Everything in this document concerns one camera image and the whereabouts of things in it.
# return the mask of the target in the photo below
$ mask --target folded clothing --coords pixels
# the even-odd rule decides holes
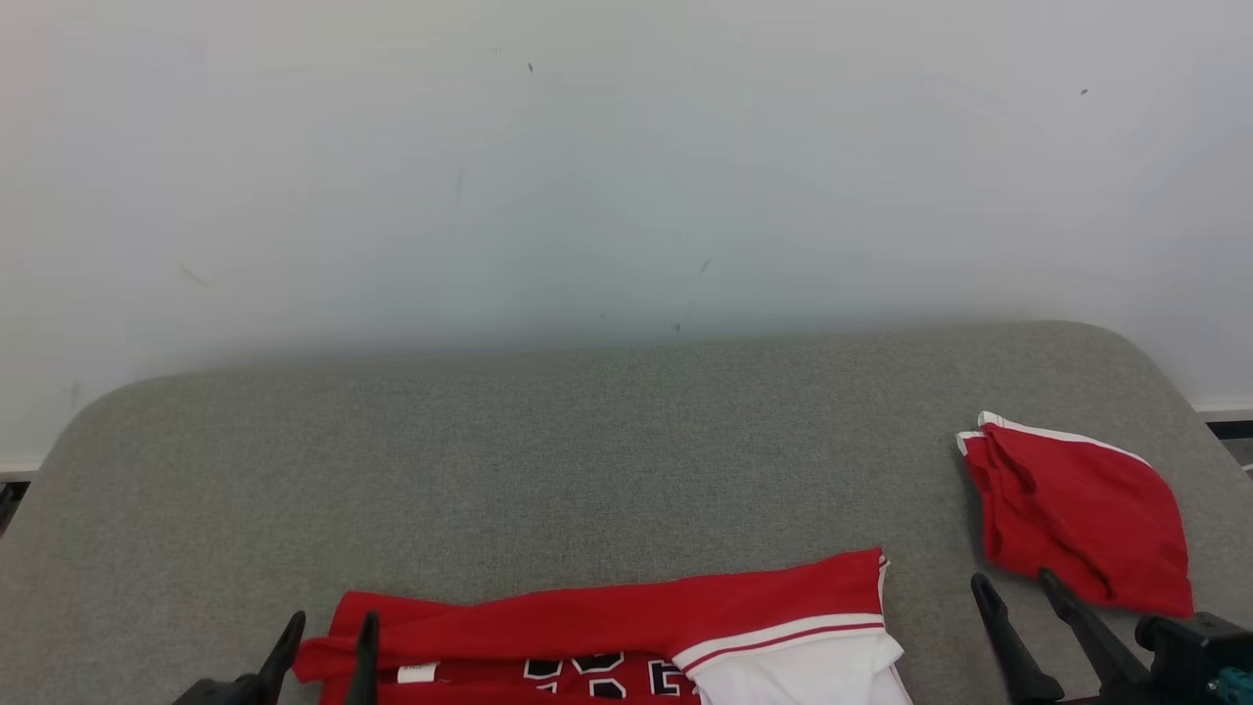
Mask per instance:
[[[957,447],[984,503],[992,565],[1048,567],[1081,600],[1193,614],[1188,545],[1174,493],[1139,456],[984,412]]]
[[[461,607],[350,592],[293,672],[343,702],[378,615],[382,705],[910,705],[876,550],[783,571],[521,595]]]

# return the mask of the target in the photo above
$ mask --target baseboard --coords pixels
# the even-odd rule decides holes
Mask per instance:
[[[0,460],[0,482],[30,482],[43,465],[43,458]]]
[[[1197,416],[1207,425],[1224,422],[1253,422],[1253,403],[1244,404],[1193,404]]]

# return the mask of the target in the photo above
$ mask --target teal connector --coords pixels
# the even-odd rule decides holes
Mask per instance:
[[[1253,676],[1239,669],[1218,671],[1214,695],[1227,705],[1253,705]]]

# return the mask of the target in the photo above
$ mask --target red stripe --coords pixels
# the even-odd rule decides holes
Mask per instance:
[[[812,634],[822,634],[822,632],[826,632],[826,631],[848,631],[848,630],[860,630],[860,629],[867,629],[867,627],[880,627],[880,629],[882,629],[883,627],[883,622],[866,622],[863,625],[837,625],[837,626],[829,626],[829,627],[814,627],[812,630],[798,631],[796,634],[789,634],[787,636],[779,636],[779,637],[772,639],[769,641],[758,641],[757,644],[747,644],[744,646],[728,646],[727,649],[719,649],[718,651],[713,651],[710,654],[705,654],[704,656],[697,659],[695,661],[692,661],[690,664],[688,664],[687,669],[683,669],[683,672],[684,674],[692,672],[692,669],[695,669],[697,666],[699,666],[700,664],[704,664],[709,659],[713,659],[714,656],[722,656],[723,654],[730,654],[733,651],[748,651],[751,649],[763,649],[766,646],[774,646],[776,644],[782,644],[784,641],[792,641],[793,639],[801,639],[802,636],[809,636]]]

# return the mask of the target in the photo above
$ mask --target red fabric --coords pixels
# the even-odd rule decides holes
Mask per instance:
[[[1190,616],[1188,546],[1165,481],[1130,453],[1010,426],[964,438],[987,558],[1032,579],[1048,567],[1095,605]]]
[[[672,657],[709,640],[807,617],[868,615],[873,624],[855,620],[856,626],[881,629],[882,565],[882,552],[875,548],[783,571],[558,590],[474,607],[348,592],[330,634],[304,641],[292,670],[302,682],[323,681],[322,705],[342,704],[356,667],[357,632],[375,611],[380,705],[590,705],[604,701],[590,699],[593,681],[608,679],[618,685],[600,687],[620,686],[629,701],[695,705],[699,697],[692,682],[672,670]],[[812,631],[812,625],[801,624],[782,639]],[[779,639],[774,632],[762,637]],[[618,652],[620,661],[581,659]],[[559,661],[560,674],[545,676],[534,666],[528,677],[528,659]],[[439,662],[435,682],[396,682],[397,669],[431,662]]]

